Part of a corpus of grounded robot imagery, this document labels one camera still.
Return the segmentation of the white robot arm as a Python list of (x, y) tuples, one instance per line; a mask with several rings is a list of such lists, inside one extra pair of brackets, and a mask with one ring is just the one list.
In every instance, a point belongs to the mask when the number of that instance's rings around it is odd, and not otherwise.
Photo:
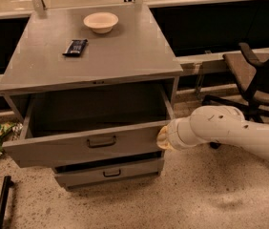
[(164, 150), (211, 142), (241, 147), (269, 161), (269, 124), (247, 121), (232, 106), (199, 107), (187, 117), (171, 120), (156, 138), (157, 146)]

